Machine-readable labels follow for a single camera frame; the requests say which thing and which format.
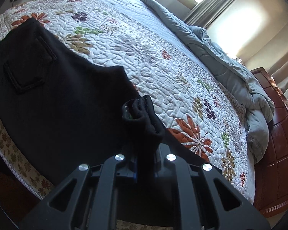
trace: garment pocket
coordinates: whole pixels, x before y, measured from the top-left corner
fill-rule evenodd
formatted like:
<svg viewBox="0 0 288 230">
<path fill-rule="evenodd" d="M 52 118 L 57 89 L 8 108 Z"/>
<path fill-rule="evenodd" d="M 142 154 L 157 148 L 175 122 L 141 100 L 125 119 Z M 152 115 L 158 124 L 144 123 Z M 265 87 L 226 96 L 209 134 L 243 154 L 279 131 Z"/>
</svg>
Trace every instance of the garment pocket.
<svg viewBox="0 0 288 230">
<path fill-rule="evenodd" d="M 20 44 L 4 63 L 4 69 L 16 92 L 24 93 L 45 83 L 57 58 L 41 36 Z"/>
</svg>

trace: wooden footboard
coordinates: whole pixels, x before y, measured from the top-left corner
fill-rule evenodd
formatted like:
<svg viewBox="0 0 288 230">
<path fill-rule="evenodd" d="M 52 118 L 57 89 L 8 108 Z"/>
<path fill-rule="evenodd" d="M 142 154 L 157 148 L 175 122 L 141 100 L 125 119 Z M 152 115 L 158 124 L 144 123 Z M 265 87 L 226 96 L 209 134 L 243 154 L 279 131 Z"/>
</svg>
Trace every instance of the wooden footboard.
<svg viewBox="0 0 288 230">
<path fill-rule="evenodd" d="M 265 217 L 271 217 L 288 208 L 288 100 L 264 68 L 251 72 L 275 103 L 274 118 L 268 124 L 268 148 L 255 165 L 254 206 Z"/>
</svg>

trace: black garment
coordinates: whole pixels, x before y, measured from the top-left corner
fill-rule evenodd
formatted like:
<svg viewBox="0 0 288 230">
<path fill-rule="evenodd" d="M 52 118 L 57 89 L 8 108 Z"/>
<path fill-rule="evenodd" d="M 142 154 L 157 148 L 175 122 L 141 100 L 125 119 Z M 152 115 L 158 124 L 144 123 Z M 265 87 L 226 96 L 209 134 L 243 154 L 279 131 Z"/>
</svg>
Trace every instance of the black garment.
<svg viewBox="0 0 288 230">
<path fill-rule="evenodd" d="M 81 163 L 102 164 L 135 147 L 154 151 L 160 141 L 190 164 L 205 162 L 165 129 L 150 98 L 140 98 L 123 67 L 88 62 L 35 19 L 0 42 L 0 119 L 19 150 L 54 185 Z M 171 226 L 171 208 L 146 187 L 127 187 L 124 193 L 119 219 Z"/>
</svg>

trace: black pants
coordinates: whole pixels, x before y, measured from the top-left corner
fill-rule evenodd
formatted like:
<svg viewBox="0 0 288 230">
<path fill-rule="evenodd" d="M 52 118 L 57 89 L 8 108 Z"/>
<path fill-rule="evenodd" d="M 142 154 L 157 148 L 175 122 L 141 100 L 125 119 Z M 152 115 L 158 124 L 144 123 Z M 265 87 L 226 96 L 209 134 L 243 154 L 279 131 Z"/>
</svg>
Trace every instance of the black pants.
<svg viewBox="0 0 288 230">
<path fill-rule="evenodd" d="M 28 19 L 0 42 L 0 119 L 19 150 L 54 185 L 79 164 L 102 164 L 133 144 L 121 108 L 139 97 L 123 67 L 88 62 L 35 19 Z M 135 128 L 132 138 L 143 142 L 139 131 Z M 167 130 L 162 142 L 188 163 L 205 162 Z M 129 191 L 126 196 L 138 195 Z M 145 195 L 141 197 L 137 203 L 147 203 Z M 149 203 L 142 207 L 149 208 L 149 216 L 162 213 L 161 202 Z"/>
</svg>

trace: wooden floor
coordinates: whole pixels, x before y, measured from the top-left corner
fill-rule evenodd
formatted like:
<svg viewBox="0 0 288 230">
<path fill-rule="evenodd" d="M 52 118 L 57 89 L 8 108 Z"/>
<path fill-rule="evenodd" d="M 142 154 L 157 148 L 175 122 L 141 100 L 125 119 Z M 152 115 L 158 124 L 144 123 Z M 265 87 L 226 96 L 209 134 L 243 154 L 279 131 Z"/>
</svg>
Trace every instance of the wooden floor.
<svg viewBox="0 0 288 230">
<path fill-rule="evenodd" d="M 16 178 L 0 172 L 0 205 L 16 225 L 38 202 Z"/>
</svg>

